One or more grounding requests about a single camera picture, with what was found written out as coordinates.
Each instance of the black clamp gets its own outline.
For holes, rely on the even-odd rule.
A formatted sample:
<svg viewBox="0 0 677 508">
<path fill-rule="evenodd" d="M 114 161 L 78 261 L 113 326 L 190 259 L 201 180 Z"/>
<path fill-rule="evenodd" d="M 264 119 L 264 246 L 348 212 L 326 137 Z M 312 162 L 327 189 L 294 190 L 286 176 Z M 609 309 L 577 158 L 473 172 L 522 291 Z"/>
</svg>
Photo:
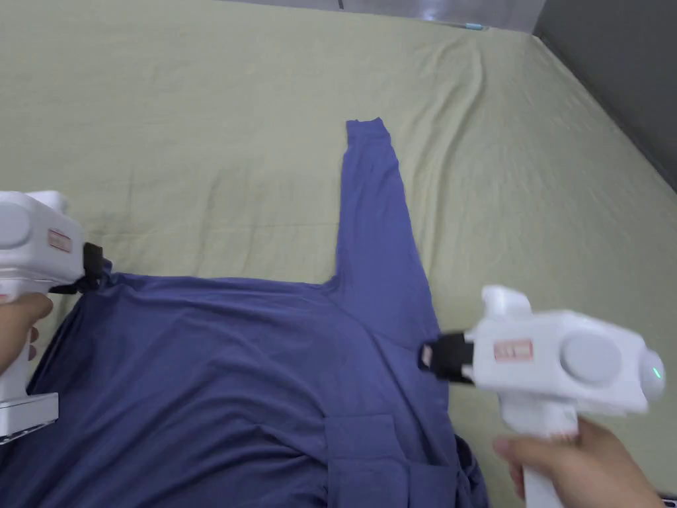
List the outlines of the black clamp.
<svg viewBox="0 0 677 508">
<path fill-rule="evenodd" d="M 93 243 L 83 246 L 83 268 L 85 275 L 67 286 L 56 286 L 49 290 L 56 295 L 74 295 L 98 289 L 99 282 L 104 276 L 104 250 Z"/>
<path fill-rule="evenodd" d="M 473 380 L 463 375 L 463 366 L 473 365 L 474 353 L 475 344 L 466 342 L 464 332 L 445 333 L 435 342 L 421 346 L 418 367 L 432 372 L 438 379 L 472 385 Z"/>
</svg>

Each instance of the circular cap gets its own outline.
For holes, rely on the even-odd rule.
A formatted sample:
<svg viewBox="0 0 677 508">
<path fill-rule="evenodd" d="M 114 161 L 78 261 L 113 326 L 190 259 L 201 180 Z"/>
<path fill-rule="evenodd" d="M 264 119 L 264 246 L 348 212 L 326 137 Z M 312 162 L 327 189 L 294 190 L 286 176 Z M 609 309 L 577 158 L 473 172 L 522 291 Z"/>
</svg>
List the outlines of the circular cap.
<svg viewBox="0 0 677 508">
<path fill-rule="evenodd" d="M 639 382 L 647 400 L 658 400 L 665 390 L 665 368 L 656 351 L 645 350 L 639 362 Z"/>
<path fill-rule="evenodd" d="M 565 340 L 561 362 L 574 379 L 598 385 L 610 382 L 621 371 L 621 352 L 608 339 L 578 333 Z"/>
<path fill-rule="evenodd" d="M 14 203 L 0 203 L 0 249 L 15 249 L 29 236 L 28 212 Z"/>
</svg>

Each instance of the gray wall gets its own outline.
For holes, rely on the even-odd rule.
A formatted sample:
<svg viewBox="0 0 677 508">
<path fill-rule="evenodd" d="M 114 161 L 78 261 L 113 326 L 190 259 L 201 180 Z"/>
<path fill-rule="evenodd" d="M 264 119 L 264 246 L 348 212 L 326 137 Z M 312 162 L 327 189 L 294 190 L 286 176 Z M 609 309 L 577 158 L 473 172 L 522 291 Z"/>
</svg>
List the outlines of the gray wall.
<svg viewBox="0 0 677 508">
<path fill-rule="evenodd" d="M 536 35 L 677 190 L 677 1 L 548 0 Z"/>
</svg>

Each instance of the shirt sleeve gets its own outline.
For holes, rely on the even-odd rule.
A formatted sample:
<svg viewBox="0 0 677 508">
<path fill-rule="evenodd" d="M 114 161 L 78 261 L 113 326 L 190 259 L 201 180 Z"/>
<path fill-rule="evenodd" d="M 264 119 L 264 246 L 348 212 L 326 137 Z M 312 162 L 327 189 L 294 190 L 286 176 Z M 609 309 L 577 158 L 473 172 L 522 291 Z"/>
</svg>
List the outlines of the shirt sleeve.
<svg viewBox="0 0 677 508">
<path fill-rule="evenodd" d="M 381 119 L 348 121 L 347 131 L 332 296 L 372 330 L 418 347 L 439 329 L 399 162 Z"/>
</svg>

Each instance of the finger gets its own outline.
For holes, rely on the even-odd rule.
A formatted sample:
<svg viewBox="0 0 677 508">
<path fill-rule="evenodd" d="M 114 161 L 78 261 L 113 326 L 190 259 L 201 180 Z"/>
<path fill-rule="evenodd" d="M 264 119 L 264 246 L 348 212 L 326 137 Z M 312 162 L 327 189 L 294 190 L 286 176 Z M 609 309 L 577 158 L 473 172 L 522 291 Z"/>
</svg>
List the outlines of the finger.
<svg viewBox="0 0 677 508">
<path fill-rule="evenodd" d="M 510 463 L 518 463 L 541 474 L 550 475 L 560 446 L 536 438 L 498 438 L 494 450 Z"/>
<path fill-rule="evenodd" d="M 51 300 L 40 293 L 22 295 L 9 306 L 13 305 L 24 310 L 26 318 L 30 320 L 31 326 L 35 324 L 36 321 L 46 318 L 53 308 Z"/>
</svg>

